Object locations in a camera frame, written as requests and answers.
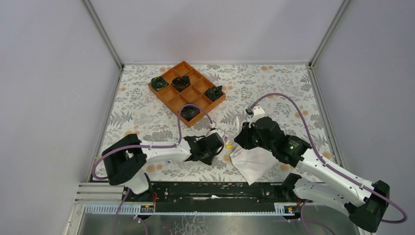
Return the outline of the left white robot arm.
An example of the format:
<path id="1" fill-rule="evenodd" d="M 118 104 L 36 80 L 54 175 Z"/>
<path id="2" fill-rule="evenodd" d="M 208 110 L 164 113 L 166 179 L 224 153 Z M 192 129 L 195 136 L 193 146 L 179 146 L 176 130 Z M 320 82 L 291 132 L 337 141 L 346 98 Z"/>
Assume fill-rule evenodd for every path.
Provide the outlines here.
<path id="1" fill-rule="evenodd" d="M 134 194 L 141 194 L 150 188 L 143 170 L 145 164 L 191 161 L 211 165 L 224 148 L 224 135 L 224 131 L 212 129 L 205 136 L 183 137 L 177 144 L 141 141 L 136 134 L 129 134 L 102 152 L 106 179 L 111 186 L 123 185 Z"/>

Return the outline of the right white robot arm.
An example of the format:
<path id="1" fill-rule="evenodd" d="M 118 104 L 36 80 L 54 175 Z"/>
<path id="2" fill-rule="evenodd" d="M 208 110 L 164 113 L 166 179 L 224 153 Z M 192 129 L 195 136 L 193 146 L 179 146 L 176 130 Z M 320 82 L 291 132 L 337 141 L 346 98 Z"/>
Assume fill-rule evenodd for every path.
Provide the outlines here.
<path id="1" fill-rule="evenodd" d="M 390 186 L 378 180 L 375 183 L 360 178 L 347 170 L 323 163 L 311 145 L 299 137 L 286 135 L 270 117 L 254 123 L 244 122 L 235 142 L 243 149 L 264 149 L 281 163 L 311 173 L 324 182 L 312 183 L 298 174 L 290 173 L 281 185 L 281 194 L 287 200 L 308 199 L 336 209 L 349 217 L 359 228 L 377 231 L 388 202 Z"/>

